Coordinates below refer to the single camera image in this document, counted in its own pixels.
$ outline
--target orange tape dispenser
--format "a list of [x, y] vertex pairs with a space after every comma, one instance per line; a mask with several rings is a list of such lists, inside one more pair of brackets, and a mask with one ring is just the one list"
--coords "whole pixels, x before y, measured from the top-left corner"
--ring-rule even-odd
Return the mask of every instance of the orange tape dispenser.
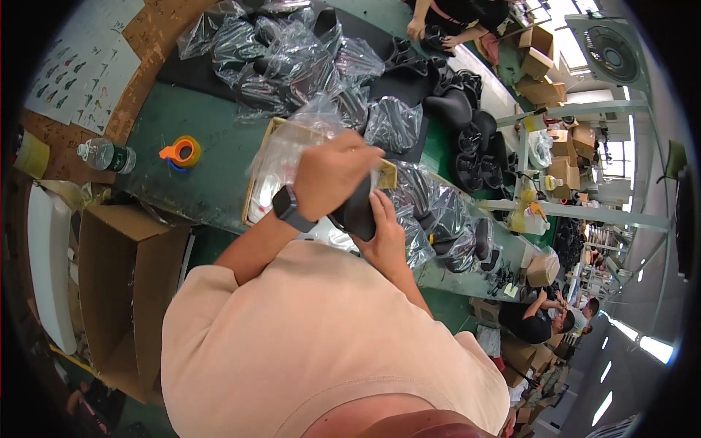
[[200, 154], [200, 144], [189, 135], [178, 137], [172, 146], [166, 146], [158, 152], [158, 156], [179, 172], [194, 166], [200, 159]]

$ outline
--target black foam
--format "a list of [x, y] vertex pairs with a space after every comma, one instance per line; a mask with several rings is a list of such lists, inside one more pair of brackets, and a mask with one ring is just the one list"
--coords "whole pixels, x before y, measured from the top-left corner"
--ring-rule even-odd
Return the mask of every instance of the black foam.
[[[316, 14], [327, 7], [328, 5], [321, 1], [312, 2], [312, 9]], [[383, 60], [390, 57], [392, 50], [392, 36], [390, 34], [341, 9], [336, 9], [336, 16], [343, 25], [343, 35], [350, 38], [363, 38]], [[158, 71], [156, 80], [236, 102], [233, 91], [216, 77], [209, 54], [181, 61], [177, 48], [175, 48]], [[370, 84], [370, 97], [395, 96], [410, 107], [415, 107], [421, 103], [424, 97], [431, 94], [432, 88], [428, 78], [390, 72]], [[427, 131], [428, 118], [424, 117], [421, 121], [418, 144], [405, 155], [398, 156], [394, 153], [387, 153], [385, 158], [397, 158], [410, 163], [418, 163], [423, 152]]]

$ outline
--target hand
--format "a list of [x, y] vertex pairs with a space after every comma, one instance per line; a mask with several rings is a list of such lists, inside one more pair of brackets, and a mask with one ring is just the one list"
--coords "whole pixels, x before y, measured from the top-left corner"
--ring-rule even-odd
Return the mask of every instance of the hand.
[[458, 44], [462, 43], [460, 39], [457, 36], [446, 36], [443, 38], [443, 47], [445, 47], [446, 52], [453, 52], [455, 50], [455, 46]]
[[426, 34], [426, 21], [414, 18], [407, 26], [407, 36], [413, 40], [423, 39]]
[[292, 192], [297, 211], [309, 221], [326, 216], [348, 199], [384, 156], [353, 130], [302, 152]]
[[366, 260], [390, 281], [407, 271], [411, 275], [407, 265], [404, 229], [397, 223], [392, 201], [380, 190], [375, 190], [370, 193], [370, 205], [375, 218], [375, 237], [369, 242], [363, 242], [354, 235], [350, 238]]

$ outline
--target peach t-shirt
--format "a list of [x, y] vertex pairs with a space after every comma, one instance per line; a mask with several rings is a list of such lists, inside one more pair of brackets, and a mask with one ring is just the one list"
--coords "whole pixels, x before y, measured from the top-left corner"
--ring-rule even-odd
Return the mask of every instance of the peach t-shirt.
[[194, 268], [165, 314], [161, 366], [183, 438], [297, 438], [336, 406], [390, 393], [492, 434], [509, 409], [471, 333], [453, 337], [366, 261], [320, 242], [291, 242], [241, 287], [230, 269]]

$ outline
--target label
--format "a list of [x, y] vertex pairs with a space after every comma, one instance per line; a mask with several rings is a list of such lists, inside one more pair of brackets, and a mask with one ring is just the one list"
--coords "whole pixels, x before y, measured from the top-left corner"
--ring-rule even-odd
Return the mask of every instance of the label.
[[105, 168], [105, 170], [108, 170], [110, 172], [119, 172], [124, 168], [124, 165], [127, 163], [127, 157], [129, 156], [129, 153], [126, 148], [117, 146], [114, 143], [113, 146], [114, 155], [112, 156], [112, 161], [109, 162], [109, 165]]

